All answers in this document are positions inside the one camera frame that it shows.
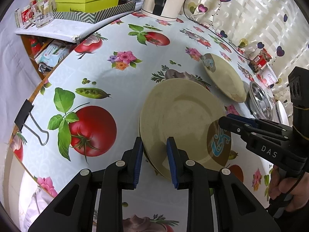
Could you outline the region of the person's right hand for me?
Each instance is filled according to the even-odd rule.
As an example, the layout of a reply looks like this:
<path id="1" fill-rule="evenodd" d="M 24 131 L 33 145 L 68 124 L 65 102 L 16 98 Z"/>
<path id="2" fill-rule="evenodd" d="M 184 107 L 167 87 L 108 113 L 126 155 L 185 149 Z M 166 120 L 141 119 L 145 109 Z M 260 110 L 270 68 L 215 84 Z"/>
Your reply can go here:
<path id="1" fill-rule="evenodd" d="M 295 178 L 285 178 L 280 179 L 279 170 L 277 166 L 273 166 L 271 173 L 271 181 L 269 184 L 269 197 L 275 200 L 281 193 L 287 193 L 297 182 Z M 295 188 L 290 191 L 293 195 L 293 199 L 290 204 L 285 208 L 287 212 L 293 212 L 300 208 L 303 208 L 308 202 L 308 189 L 309 189 L 309 179 L 308 172 L 305 172 L 300 182 L 295 186 Z"/>

